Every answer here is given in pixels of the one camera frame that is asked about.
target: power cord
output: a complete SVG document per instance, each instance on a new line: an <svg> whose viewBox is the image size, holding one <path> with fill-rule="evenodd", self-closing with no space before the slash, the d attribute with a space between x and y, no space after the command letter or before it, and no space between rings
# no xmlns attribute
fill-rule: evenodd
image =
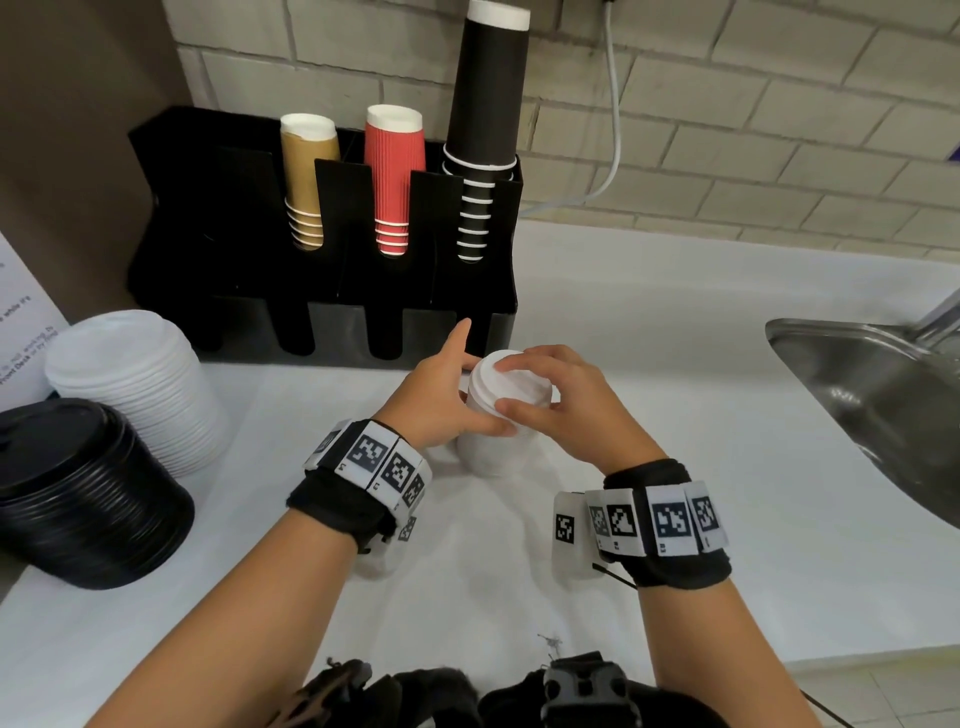
<svg viewBox="0 0 960 728"><path fill-rule="evenodd" d="M616 580L617 580L618 582L620 582L621 584L626 584L626 585L627 585L628 587L630 587L631 589L636 590L636 584L635 584L634 582L628 581L627 579L623 578L623 577L620 576L619 574L613 573L613 572L610 571L609 569L604 569L604 568L603 568L602 566L600 566L599 564L593 564L593 570L594 570L594 571L600 571L600 573L605 573L607 576L612 576L614 579L616 579ZM820 710L822 710L822 711L823 711L824 713L826 713L828 716L830 716L831 718L833 718L834 720L836 720L838 723L840 723L840 725L842 725L843 728L853 728L853 726L850 725L846 720L844 720L842 717L840 717L838 714L836 714L834 711L832 711L832 710L831 710L830 708L828 708L826 705L824 705L823 703L821 703L821 702L820 702L819 700L817 700L815 697L812 697L808 692L806 692L806 691L801 691L801 693L802 693L803 696L806 698L806 701L807 701L808 703L811 703L811 704L817 706Z"/></svg>
<svg viewBox="0 0 960 728"><path fill-rule="evenodd" d="M599 197L607 191L607 187L616 177L616 171L620 167L620 153L623 148L623 137L620 133L620 83L616 79L616 61L613 55L613 35L611 33L611 14L613 9L613 0L604 0L603 4L603 33L604 40L607 43L607 72L610 75L610 98L612 102L612 124L613 124L613 161L610 165L610 172L607 178L599 187L582 197L574 197L569 200L554 200L548 203L540 203L520 213L520 217L529 217L538 212L554 207L585 205L590 200Z"/></svg>

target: hand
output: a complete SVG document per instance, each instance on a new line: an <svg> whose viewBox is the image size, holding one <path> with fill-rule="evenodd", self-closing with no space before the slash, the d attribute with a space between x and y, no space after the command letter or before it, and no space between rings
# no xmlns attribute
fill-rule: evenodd
<svg viewBox="0 0 960 728"><path fill-rule="evenodd" d="M474 412L464 404L467 395L460 391L460 373L480 361L466 351L469 331L470 319L457 324L440 353L423 359L373 418L395 429L416 449L443 445L462 432L516 435L509 421Z"/></svg>
<svg viewBox="0 0 960 728"><path fill-rule="evenodd" d="M519 400L497 400L496 411L542 432L603 475L666 457L623 406L603 373L570 347L533 347L501 359L495 368L500 372L525 369L553 382L560 390L560 401L549 409Z"/></svg>

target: person's left hand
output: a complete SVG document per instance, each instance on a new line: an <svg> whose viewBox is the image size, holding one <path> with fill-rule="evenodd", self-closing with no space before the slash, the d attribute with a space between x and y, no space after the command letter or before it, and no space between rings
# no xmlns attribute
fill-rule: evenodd
<svg viewBox="0 0 960 728"><path fill-rule="evenodd" d="M440 353L423 359L373 418L395 429L416 449L443 445L463 432L516 435L509 420L474 412L464 404L467 395L460 391L460 373L480 361L466 351L469 331L470 319L457 324Z"/></svg>

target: brown cup stack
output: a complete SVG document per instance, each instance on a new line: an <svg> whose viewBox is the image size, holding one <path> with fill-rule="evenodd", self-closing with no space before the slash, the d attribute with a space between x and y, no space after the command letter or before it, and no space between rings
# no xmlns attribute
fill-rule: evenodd
<svg viewBox="0 0 960 728"><path fill-rule="evenodd" d="M324 244L314 159L340 159L337 127L325 116L288 113L280 117L280 145L287 178L287 217L294 245L314 251Z"/></svg>

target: red paper cup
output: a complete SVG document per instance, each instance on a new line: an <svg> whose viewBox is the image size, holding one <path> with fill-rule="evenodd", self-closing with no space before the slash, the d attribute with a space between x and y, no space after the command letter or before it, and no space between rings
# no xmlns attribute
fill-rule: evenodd
<svg viewBox="0 0 960 728"><path fill-rule="evenodd" d="M422 114L389 104L367 109L364 161L373 170L377 247L384 255L403 255L409 240L410 173L426 169Z"/></svg>

